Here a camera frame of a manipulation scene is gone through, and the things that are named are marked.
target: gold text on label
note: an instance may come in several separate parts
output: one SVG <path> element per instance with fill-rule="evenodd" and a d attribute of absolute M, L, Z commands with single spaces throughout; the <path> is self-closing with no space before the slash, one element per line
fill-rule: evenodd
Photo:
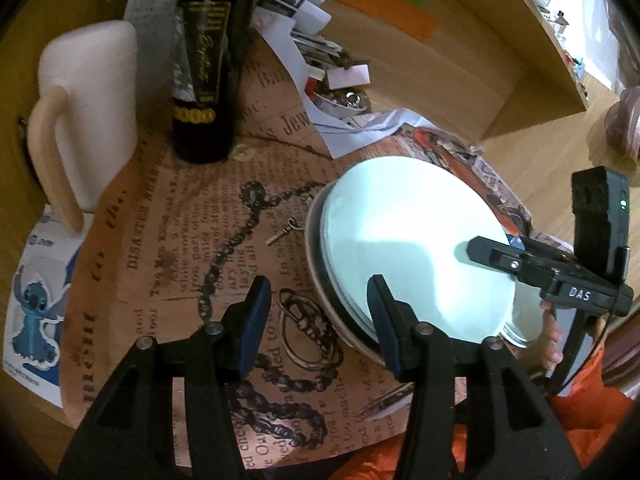
<path fill-rule="evenodd" d="M 216 113 L 211 108 L 182 108 L 174 106 L 174 119 L 182 123 L 210 124 L 216 120 Z"/>

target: small bottle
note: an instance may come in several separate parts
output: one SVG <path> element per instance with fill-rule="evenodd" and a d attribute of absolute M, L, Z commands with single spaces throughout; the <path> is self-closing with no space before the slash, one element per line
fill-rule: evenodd
<path fill-rule="evenodd" d="M 178 0 L 172 144 L 187 162 L 227 157 L 256 0 Z"/>

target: brown wrapping paper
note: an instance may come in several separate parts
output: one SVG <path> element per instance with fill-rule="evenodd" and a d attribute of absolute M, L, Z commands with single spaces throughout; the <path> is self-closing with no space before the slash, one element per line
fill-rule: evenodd
<path fill-rule="evenodd" d="M 171 107 L 161 102 L 140 129 L 136 155 L 103 194 L 66 310 L 60 359 L 66 416 L 80 423 L 137 338 L 187 338 L 244 299 L 254 276 L 263 274 L 273 296 L 256 368 L 228 388 L 245 466 L 320 460 L 401 433 L 408 408 L 389 406 L 411 387 L 338 339 L 308 275 L 302 226 L 315 193 L 366 158 L 416 156 L 456 174 L 452 164 L 470 168 L 475 159 L 447 151 L 431 134 L 406 130 L 331 160 L 293 82 L 257 35 L 241 105 L 229 159 L 193 166 L 177 160 L 165 134 L 156 133 L 169 127 Z M 458 390 L 460 398 L 463 386 Z M 381 410 L 393 413 L 371 420 Z M 184 420 L 182 384 L 175 381 L 179 465 L 190 464 Z"/>

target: person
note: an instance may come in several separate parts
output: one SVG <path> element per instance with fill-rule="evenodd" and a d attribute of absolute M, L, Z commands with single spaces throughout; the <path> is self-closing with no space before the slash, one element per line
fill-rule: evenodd
<path fill-rule="evenodd" d="M 537 353 L 538 361 L 546 370 L 554 370 L 563 358 L 558 346 L 562 331 L 552 314 L 552 305 L 542 301 L 540 307 L 544 310 L 543 329 L 532 351 Z M 549 399 L 582 467 L 586 467 L 600 452 L 633 405 L 631 399 L 615 388 L 607 388 L 602 382 L 606 338 L 600 339 L 600 335 L 605 328 L 605 317 L 601 317 L 593 333 L 594 344 L 598 347 L 575 377 L 569 394 Z M 360 450 L 330 480 L 391 480 L 403 439 L 404 435 L 400 434 Z M 460 424 L 454 427 L 452 452 L 458 469 L 464 471 L 466 427 Z"/>

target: silver key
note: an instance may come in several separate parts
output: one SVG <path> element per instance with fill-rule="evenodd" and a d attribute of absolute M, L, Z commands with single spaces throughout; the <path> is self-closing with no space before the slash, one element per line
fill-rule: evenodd
<path fill-rule="evenodd" d="M 269 238 L 267 238 L 264 243 L 265 245 L 267 245 L 267 247 L 272 246 L 274 243 L 276 243 L 278 240 L 280 240 L 281 238 L 284 238 L 285 236 L 287 236 L 290 232 L 292 231 L 304 231 L 305 228 L 300 227 L 298 225 L 298 221 L 295 218 L 289 218 L 287 220 L 287 226 L 284 229 L 281 229 L 280 231 L 278 231 L 276 234 L 274 234 L 273 236 L 270 236 Z"/>

